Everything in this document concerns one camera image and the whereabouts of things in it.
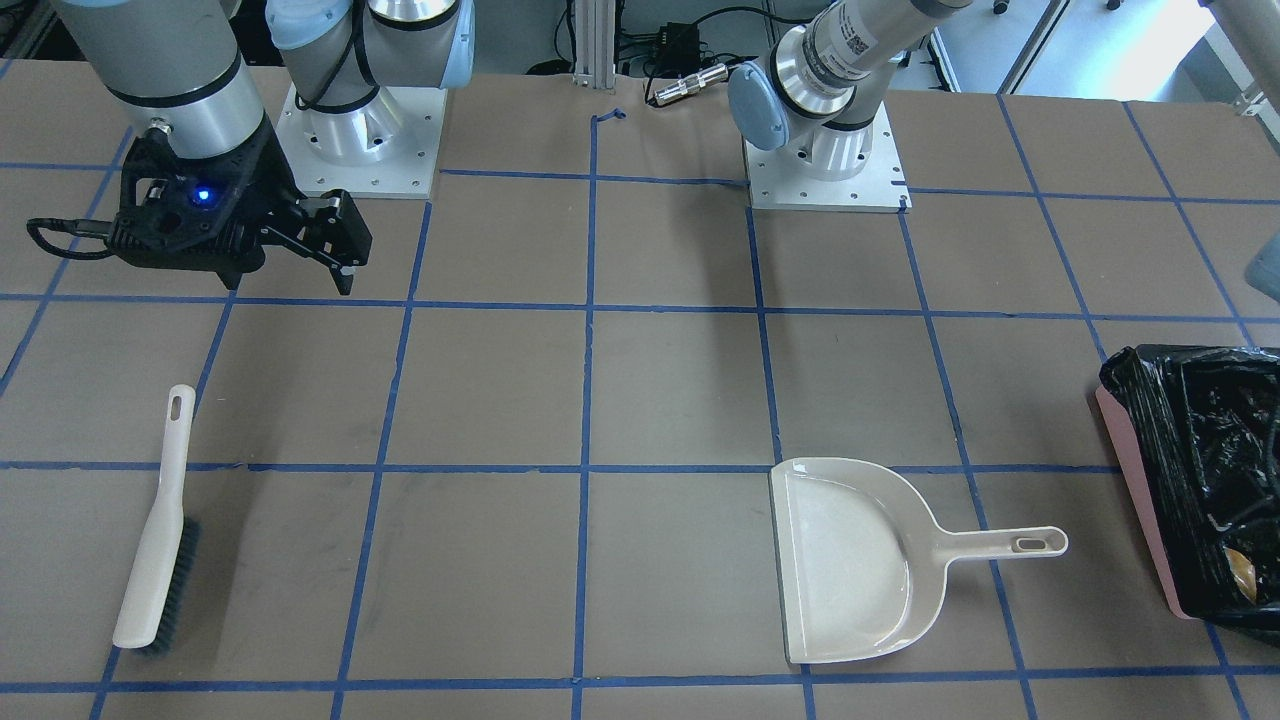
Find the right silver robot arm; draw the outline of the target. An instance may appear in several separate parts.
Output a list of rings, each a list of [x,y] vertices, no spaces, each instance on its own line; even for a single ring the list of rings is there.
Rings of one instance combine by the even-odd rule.
[[[32,218],[45,252],[207,272],[227,290],[280,246],[323,265],[342,295],[372,233],[332,176],[302,190],[216,1],[56,1],[54,9],[136,129],[109,222]],[[269,1],[293,85],[292,132],[332,167],[425,161],[397,88],[443,95],[474,72],[471,1]]]

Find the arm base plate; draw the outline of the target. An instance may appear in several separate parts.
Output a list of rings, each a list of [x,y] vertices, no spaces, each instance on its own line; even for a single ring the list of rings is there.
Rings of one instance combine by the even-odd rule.
[[[344,114],[302,111],[289,87],[276,136],[294,183],[311,197],[346,190],[356,199],[433,195],[445,105],[443,88],[384,87]]]
[[[742,141],[742,154],[756,210],[905,213],[913,208],[884,104],[861,129],[820,126],[773,151]]]

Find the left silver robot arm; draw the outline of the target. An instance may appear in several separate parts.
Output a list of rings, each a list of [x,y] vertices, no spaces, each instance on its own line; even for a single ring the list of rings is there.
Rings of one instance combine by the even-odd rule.
[[[1277,109],[1277,1],[1194,1]],[[975,1],[827,1],[771,53],[730,72],[730,110],[748,143],[778,152],[812,136],[865,135],[884,102],[895,58]],[[1277,231],[1245,266],[1277,302]]]

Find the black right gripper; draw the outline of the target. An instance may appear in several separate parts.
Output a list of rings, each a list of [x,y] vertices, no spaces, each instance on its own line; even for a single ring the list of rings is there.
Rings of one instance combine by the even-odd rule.
[[[152,120],[122,168],[120,202],[105,249],[132,266],[211,272],[228,290],[279,245],[324,265],[337,292],[352,293],[372,250],[347,190],[302,197],[270,120],[212,158],[180,158],[177,128]]]

